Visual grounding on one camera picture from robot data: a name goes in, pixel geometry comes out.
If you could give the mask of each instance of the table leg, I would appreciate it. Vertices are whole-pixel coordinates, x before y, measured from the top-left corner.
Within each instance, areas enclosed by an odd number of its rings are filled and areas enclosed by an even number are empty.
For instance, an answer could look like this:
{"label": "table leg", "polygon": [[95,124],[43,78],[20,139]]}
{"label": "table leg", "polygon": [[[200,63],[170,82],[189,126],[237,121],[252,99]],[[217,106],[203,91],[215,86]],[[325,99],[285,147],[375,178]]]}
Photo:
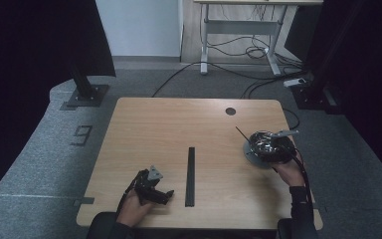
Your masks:
{"label": "table leg", "polygon": [[271,65],[272,71],[275,74],[275,76],[281,74],[281,70],[278,67],[278,62],[275,56],[275,47],[279,39],[279,34],[281,33],[282,25],[284,24],[284,18],[286,13],[287,13],[287,5],[284,5],[281,11],[281,15],[279,16],[279,19],[278,19],[278,25],[276,26],[275,34],[272,35],[273,37],[272,41],[269,47],[266,48],[266,55],[268,57],[269,63]]}
{"label": "table leg", "polygon": [[205,17],[202,34],[203,47],[201,51],[201,75],[207,75],[207,60],[208,60],[208,49],[207,49],[207,24],[209,23],[209,4],[205,4]]}

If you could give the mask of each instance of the metal frame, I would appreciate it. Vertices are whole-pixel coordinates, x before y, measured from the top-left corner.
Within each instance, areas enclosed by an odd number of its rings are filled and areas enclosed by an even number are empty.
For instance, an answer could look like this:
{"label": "metal frame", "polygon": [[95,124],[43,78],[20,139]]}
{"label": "metal frame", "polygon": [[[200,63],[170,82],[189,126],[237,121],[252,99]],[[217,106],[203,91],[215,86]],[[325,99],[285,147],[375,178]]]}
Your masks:
{"label": "metal frame", "polygon": [[281,74],[278,67],[277,58],[275,56],[275,47],[278,42],[279,34],[281,33],[282,25],[284,24],[287,5],[283,5],[280,17],[277,22],[273,21],[220,21],[209,19],[209,5],[205,5],[204,26],[202,32],[202,54],[201,54],[201,69],[202,75],[206,75],[208,49],[207,36],[209,34],[234,34],[234,35],[269,35],[272,36],[272,41],[269,48],[266,48],[266,56],[269,60],[273,73],[277,76]]}

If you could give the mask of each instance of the black curtain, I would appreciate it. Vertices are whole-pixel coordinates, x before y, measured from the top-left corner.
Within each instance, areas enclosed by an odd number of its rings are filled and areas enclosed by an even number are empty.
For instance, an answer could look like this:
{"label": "black curtain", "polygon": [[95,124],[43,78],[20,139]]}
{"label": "black curtain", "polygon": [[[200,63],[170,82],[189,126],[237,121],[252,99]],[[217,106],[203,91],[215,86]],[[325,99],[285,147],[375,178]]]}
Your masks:
{"label": "black curtain", "polygon": [[52,87],[115,76],[94,0],[0,1],[0,179],[41,120]]}
{"label": "black curtain", "polygon": [[324,1],[306,66],[382,161],[382,1]]}

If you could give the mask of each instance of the black sleeve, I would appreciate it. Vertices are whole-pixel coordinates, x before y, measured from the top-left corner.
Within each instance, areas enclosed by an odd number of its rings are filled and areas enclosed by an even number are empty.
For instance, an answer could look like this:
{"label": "black sleeve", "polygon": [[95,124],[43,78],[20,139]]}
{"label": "black sleeve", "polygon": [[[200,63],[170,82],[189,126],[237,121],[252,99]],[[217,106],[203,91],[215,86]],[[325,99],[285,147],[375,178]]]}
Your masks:
{"label": "black sleeve", "polygon": [[132,230],[130,227],[121,223],[115,223],[110,230],[108,239],[133,239]]}
{"label": "black sleeve", "polygon": [[311,218],[311,209],[306,200],[306,189],[303,186],[294,186],[289,188],[292,196],[292,239],[316,239],[318,238],[313,219]]}

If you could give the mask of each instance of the hole in table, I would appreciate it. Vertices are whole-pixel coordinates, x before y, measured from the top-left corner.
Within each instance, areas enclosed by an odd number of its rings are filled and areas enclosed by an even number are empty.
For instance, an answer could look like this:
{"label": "hole in table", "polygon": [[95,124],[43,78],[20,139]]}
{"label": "hole in table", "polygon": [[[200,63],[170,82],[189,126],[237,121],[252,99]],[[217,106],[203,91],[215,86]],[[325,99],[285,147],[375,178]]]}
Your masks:
{"label": "hole in table", "polygon": [[228,114],[229,116],[233,116],[237,111],[235,111],[235,109],[233,108],[227,108],[225,110],[226,114]]}

